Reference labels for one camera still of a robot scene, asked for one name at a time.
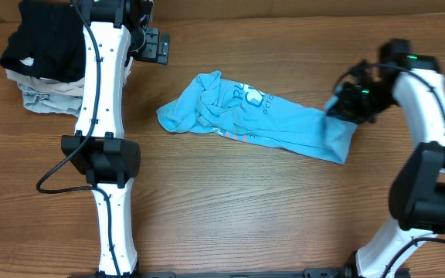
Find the light blue printed t-shirt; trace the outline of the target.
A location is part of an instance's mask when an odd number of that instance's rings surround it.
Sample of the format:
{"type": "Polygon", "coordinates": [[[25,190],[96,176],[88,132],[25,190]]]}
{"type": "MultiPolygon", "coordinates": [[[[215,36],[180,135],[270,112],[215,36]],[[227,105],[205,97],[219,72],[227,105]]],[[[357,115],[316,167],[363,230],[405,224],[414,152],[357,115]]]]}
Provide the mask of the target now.
{"type": "Polygon", "coordinates": [[[219,71],[197,75],[157,115],[170,133],[214,133],[338,164],[345,163],[357,129],[322,110],[226,80],[219,71]]]}

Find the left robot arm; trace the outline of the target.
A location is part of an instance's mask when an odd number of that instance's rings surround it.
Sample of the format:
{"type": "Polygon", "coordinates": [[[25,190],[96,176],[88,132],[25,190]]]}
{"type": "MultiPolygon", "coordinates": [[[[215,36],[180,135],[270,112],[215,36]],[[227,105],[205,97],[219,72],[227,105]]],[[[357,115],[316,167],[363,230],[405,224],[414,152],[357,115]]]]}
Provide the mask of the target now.
{"type": "Polygon", "coordinates": [[[137,277],[131,192],[141,151],[125,139],[123,87],[133,62],[167,64],[170,37],[150,27],[151,1],[81,1],[85,21],[83,102],[74,133],[61,148],[85,176],[97,207],[100,262],[97,277],[137,277]]]}

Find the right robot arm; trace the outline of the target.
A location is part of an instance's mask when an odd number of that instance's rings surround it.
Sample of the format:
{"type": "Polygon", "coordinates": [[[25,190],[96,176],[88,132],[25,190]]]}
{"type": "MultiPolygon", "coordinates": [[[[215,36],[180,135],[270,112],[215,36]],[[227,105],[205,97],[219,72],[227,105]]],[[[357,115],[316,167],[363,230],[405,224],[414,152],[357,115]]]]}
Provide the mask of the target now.
{"type": "Polygon", "coordinates": [[[354,124],[372,123],[392,105],[403,110],[414,150],[389,191],[390,217],[354,251],[338,277],[408,277],[401,266],[426,242],[445,245],[445,81],[437,59],[416,55],[406,39],[379,48],[379,61],[363,60],[340,76],[326,114],[354,124]]]}

